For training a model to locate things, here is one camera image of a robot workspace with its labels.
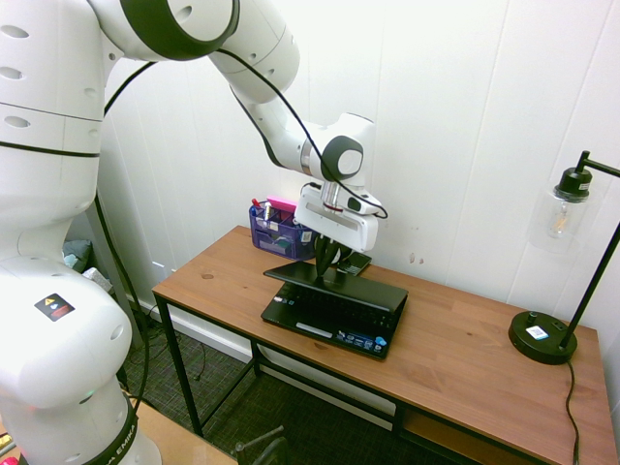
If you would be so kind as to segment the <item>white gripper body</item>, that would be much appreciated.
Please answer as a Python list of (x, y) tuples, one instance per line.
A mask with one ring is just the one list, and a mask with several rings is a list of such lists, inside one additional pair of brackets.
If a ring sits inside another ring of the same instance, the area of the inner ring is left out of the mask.
[(357, 252), (365, 253), (375, 246), (378, 220), (373, 215), (328, 209), (320, 191), (310, 185), (302, 188), (294, 217), (299, 224)]

